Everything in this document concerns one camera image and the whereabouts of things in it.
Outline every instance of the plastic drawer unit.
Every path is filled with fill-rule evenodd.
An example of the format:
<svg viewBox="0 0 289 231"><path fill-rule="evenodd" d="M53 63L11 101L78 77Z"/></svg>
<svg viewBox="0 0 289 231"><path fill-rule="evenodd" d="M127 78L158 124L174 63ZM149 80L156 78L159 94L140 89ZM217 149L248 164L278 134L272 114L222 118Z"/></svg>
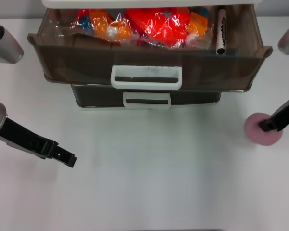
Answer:
<svg viewBox="0 0 289 231"><path fill-rule="evenodd" d="M55 0L44 3L58 6ZM87 1L79 3L89 7ZM248 91L272 53L271 46L263 45L253 4L225 7L225 55L215 52L216 26L211 46L205 50L123 46L82 34L58 36L75 19L77 9L48 9L38 33L29 34L28 41L36 50L45 78L70 84L81 107L168 108L215 103L222 92ZM217 9L211 8L209 18L215 25ZM52 22L60 24L60 31Z"/></svg>

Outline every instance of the closed drawer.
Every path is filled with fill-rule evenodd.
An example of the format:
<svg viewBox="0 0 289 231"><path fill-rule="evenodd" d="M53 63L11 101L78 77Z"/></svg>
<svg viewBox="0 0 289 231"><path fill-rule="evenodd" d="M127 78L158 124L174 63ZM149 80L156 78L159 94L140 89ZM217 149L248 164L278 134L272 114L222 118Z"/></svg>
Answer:
<svg viewBox="0 0 289 231"><path fill-rule="evenodd" d="M146 107L145 104L159 104L161 108L166 108L167 104L170 105L185 105L185 104L201 104L201 103L216 103L219 101L221 94L218 92L190 92L190 91L162 91L162 90L131 90L131 89L115 89L111 85L94 86L94 85L71 85L74 92L77 105L80 107L124 107L125 102L129 104L140 104L143 103L143 107L133 107L130 108L158 108L151 107L150 105ZM150 97L134 97L128 98L129 101L124 99L125 93L159 93L162 97L153 96ZM166 101L165 95L168 95L170 100Z"/></svg>
<svg viewBox="0 0 289 231"><path fill-rule="evenodd" d="M226 9L226 55L215 54L215 39L208 50L161 50L124 47L82 35L56 36L58 31L49 22L69 25L60 18L73 15L71 9L48 9L38 33L29 34L28 40L51 82L111 85L114 65L169 66L182 68L180 91L247 91L272 47L262 43L253 5L228 5Z"/></svg>

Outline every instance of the toy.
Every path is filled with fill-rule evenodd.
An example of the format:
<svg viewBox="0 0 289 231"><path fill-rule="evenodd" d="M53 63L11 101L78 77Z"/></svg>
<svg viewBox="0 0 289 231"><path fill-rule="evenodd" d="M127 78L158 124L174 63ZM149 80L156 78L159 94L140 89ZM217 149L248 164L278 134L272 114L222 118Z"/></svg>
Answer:
<svg viewBox="0 0 289 231"><path fill-rule="evenodd" d="M187 26L186 31L201 37L206 33L207 29L208 19L195 12L191 12L191 20Z"/></svg>
<svg viewBox="0 0 289 231"><path fill-rule="evenodd" d="M208 26L206 17L190 12L188 7L126 9L112 15L115 20L105 9L81 9L75 25L110 42L169 48L197 45Z"/></svg>
<svg viewBox="0 0 289 231"><path fill-rule="evenodd" d="M168 8L127 9L126 14L149 37L170 47L179 47L185 43L186 26L190 19L186 12L179 12L167 17L163 12Z"/></svg>

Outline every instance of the open drawer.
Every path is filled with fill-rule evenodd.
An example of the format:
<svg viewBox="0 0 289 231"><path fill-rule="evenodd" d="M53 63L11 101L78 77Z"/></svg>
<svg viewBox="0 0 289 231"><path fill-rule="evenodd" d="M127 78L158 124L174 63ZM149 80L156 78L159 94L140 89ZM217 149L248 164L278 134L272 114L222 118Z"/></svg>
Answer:
<svg viewBox="0 0 289 231"><path fill-rule="evenodd" d="M215 20L217 7L212 10ZM169 90L243 92L250 89L272 47L263 46L252 4L227 5L226 10L226 55L216 55L215 39L208 50L161 50L124 47L79 34L62 36L50 22L69 25L68 19L75 18L75 9L48 9L38 33L29 34L28 40L51 82L111 86L114 66L180 67L182 83Z"/></svg>

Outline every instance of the pink sponge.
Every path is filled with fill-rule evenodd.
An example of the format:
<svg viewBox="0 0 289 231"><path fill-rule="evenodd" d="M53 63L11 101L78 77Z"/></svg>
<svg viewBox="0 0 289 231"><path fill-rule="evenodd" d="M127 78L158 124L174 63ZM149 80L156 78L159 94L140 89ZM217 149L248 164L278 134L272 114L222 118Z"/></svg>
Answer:
<svg viewBox="0 0 289 231"><path fill-rule="evenodd" d="M265 113L254 113L245 120L244 131L246 136L253 142L263 145L271 146L278 142L283 135L283 131L263 131L259 127L259 123L269 119L271 116Z"/></svg>

